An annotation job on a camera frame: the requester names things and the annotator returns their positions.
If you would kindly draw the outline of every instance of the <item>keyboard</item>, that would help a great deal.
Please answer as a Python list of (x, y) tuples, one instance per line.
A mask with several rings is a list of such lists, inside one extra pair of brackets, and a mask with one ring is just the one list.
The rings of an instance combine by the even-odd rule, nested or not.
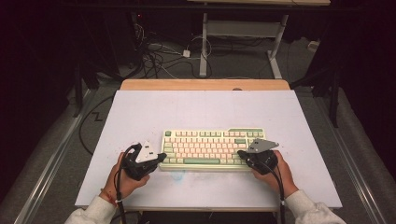
[(237, 151), (246, 150), (256, 138), (265, 139), (263, 129), (165, 130), (161, 153), (167, 157), (160, 168), (165, 171), (249, 171)]

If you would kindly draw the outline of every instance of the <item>controller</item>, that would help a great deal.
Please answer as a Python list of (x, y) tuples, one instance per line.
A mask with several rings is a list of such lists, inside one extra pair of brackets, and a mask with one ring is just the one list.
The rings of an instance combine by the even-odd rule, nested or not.
[(246, 151), (238, 150), (238, 155), (245, 160), (247, 166), (256, 170), (261, 175), (266, 175), (277, 166), (277, 157), (271, 148), (279, 146), (278, 143), (255, 139)]
[(128, 153), (122, 162), (122, 169), (134, 180), (141, 180), (143, 176), (152, 173), (157, 165), (166, 158), (165, 153), (155, 154), (149, 141), (145, 145), (140, 143), (131, 146), (133, 153)]

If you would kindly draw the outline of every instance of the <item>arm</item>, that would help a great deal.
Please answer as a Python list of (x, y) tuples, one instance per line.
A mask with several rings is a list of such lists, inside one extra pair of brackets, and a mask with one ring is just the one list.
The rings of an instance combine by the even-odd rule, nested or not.
[[(275, 173), (282, 177), (283, 189), (285, 191), (286, 205), (296, 218), (296, 223), (345, 223), (334, 214), (324, 203), (312, 202), (306, 194), (294, 184), (289, 165), (283, 160), (279, 151), (274, 150), (278, 164)], [(261, 175), (252, 170), (254, 176), (267, 183), (271, 189), (279, 193), (279, 185), (272, 174)]]
[[(111, 218), (117, 210), (115, 200), (117, 198), (116, 187), (114, 186), (114, 177), (119, 170), (123, 153), (119, 155), (117, 164), (113, 166), (108, 175), (105, 187), (99, 196), (96, 196), (86, 210), (79, 208), (74, 211), (66, 220), (66, 224), (76, 223), (110, 223)], [(144, 176), (141, 180), (136, 181), (130, 178), (122, 170), (120, 176), (120, 192), (122, 199), (128, 197), (135, 189), (143, 187), (149, 181), (149, 175)]]

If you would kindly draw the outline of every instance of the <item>shirt cuff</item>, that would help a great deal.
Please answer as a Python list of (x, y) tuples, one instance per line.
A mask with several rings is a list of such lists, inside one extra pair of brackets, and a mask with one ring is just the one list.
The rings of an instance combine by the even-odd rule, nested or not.
[(295, 217), (316, 208), (315, 203), (301, 189), (292, 193), (285, 201)]
[(90, 206), (85, 210), (87, 217), (94, 217), (97, 220), (108, 220), (111, 221), (114, 214), (116, 214), (117, 208), (113, 204), (104, 200), (99, 196), (95, 196)]

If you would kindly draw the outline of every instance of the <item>white table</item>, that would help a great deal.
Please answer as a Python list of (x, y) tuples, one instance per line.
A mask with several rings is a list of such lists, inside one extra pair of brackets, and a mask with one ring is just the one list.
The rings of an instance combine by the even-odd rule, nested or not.
[[(160, 152), (163, 130), (232, 127), (263, 127), (280, 144), (296, 185), (315, 202), (342, 207), (294, 91), (118, 91), (76, 206), (90, 204), (131, 144), (149, 140)], [(251, 172), (158, 168), (123, 204), (140, 211), (276, 211), (279, 201)]]

